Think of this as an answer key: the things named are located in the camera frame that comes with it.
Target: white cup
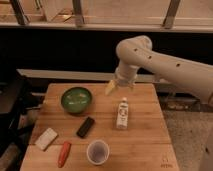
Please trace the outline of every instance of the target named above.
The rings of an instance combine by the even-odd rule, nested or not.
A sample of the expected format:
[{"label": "white cup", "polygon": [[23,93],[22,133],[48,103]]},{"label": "white cup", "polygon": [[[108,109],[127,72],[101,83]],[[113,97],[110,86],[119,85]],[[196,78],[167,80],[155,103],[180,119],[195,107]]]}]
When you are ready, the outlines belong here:
[{"label": "white cup", "polygon": [[103,140],[94,140],[87,147],[87,158],[94,165],[101,165],[109,157],[109,146]]}]

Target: green bowl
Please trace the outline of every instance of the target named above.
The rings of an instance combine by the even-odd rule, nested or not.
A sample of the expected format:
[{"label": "green bowl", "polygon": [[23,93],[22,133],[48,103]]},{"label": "green bowl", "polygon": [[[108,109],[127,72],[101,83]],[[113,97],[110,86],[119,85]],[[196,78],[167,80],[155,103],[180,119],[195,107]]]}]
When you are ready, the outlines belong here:
[{"label": "green bowl", "polygon": [[70,88],[61,97],[61,105],[71,114],[82,113],[90,105],[91,101],[91,92],[83,87]]}]

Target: carrot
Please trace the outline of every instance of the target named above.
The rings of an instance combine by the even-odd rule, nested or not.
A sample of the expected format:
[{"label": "carrot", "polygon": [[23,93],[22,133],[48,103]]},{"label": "carrot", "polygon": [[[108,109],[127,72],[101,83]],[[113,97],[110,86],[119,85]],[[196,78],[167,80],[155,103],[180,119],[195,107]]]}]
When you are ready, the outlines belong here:
[{"label": "carrot", "polygon": [[66,159],[68,157],[68,154],[70,152],[71,143],[68,141],[65,141],[63,146],[61,147],[61,151],[58,157],[58,167],[61,168],[64,166]]}]

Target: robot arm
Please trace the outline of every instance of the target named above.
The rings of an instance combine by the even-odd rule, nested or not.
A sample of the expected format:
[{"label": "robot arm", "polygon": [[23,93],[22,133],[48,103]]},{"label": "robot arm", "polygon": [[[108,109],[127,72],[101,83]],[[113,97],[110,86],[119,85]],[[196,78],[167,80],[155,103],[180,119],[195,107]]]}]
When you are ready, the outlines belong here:
[{"label": "robot arm", "polygon": [[147,36],[121,41],[116,52],[120,62],[115,83],[131,86],[140,67],[161,76],[202,102],[213,106],[213,66],[157,53]]}]

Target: white sponge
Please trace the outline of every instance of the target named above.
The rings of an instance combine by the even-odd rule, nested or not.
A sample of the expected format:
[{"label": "white sponge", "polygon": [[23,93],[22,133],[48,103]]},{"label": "white sponge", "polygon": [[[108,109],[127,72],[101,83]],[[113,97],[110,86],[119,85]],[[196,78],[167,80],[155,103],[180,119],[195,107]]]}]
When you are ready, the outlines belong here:
[{"label": "white sponge", "polygon": [[36,140],[35,145],[44,151],[57,136],[58,134],[53,129],[47,128]]}]

